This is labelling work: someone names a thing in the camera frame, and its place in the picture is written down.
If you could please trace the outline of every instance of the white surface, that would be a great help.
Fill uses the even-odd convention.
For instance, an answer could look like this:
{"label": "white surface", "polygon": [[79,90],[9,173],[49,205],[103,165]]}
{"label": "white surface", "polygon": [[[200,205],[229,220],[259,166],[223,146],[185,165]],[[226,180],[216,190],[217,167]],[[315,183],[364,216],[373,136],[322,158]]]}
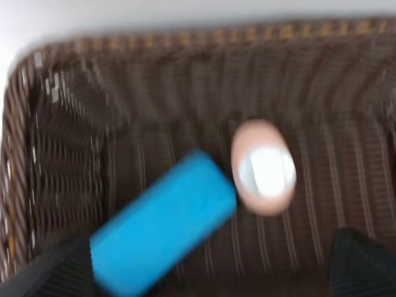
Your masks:
{"label": "white surface", "polygon": [[258,147],[241,162],[239,178],[249,192],[265,199],[278,199],[296,182],[290,152],[279,147]]}
{"label": "white surface", "polygon": [[77,33],[392,13],[396,0],[0,0],[0,86],[33,43]]}

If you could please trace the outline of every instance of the pink egg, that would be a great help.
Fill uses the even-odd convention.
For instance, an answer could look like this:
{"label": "pink egg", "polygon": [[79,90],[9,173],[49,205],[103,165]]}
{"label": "pink egg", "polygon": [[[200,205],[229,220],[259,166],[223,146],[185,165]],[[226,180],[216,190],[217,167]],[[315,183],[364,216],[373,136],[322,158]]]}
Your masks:
{"label": "pink egg", "polygon": [[249,210],[273,216],[290,205],[296,168],[274,125],[264,120],[242,124],[234,135],[231,164],[239,196]]}

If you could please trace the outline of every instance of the blue sponge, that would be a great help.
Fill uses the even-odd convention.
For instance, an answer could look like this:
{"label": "blue sponge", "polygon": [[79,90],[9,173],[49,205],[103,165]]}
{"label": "blue sponge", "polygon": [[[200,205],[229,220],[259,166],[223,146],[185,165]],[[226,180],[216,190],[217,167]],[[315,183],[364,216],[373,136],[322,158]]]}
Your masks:
{"label": "blue sponge", "polygon": [[144,294],[235,208],[230,181],[193,153],[91,238],[97,282],[117,296]]}

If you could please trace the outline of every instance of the black object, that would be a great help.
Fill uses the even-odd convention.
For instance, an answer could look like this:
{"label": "black object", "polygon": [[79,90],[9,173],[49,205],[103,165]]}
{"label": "black object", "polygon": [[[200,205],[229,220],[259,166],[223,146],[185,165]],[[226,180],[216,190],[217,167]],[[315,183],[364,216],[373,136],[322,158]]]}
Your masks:
{"label": "black object", "polygon": [[329,281],[333,297],[396,296],[396,256],[356,230],[341,229],[334,237]]}
{"label": "black object", "polygon": [[2,297],[86,297],[93,294],[93,270],[88,238],[50,251],[0,285]]}

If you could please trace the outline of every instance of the wicker basket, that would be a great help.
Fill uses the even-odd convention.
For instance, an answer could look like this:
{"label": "wicker basket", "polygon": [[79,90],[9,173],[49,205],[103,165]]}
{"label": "wicker basket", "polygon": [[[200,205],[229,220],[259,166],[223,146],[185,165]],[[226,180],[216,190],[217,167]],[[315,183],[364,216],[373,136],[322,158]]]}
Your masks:
{"label": "wicker basket", "polygon": [[395,28],[364,19],[121,33],[32,52],[4,100],[1,279],[91,234],[190,150],[231,176],[233,132],[249,118],[285,136],[294,202],[275,218],[240,206],[159,292],[323,296],[341,226],[395,251]]}

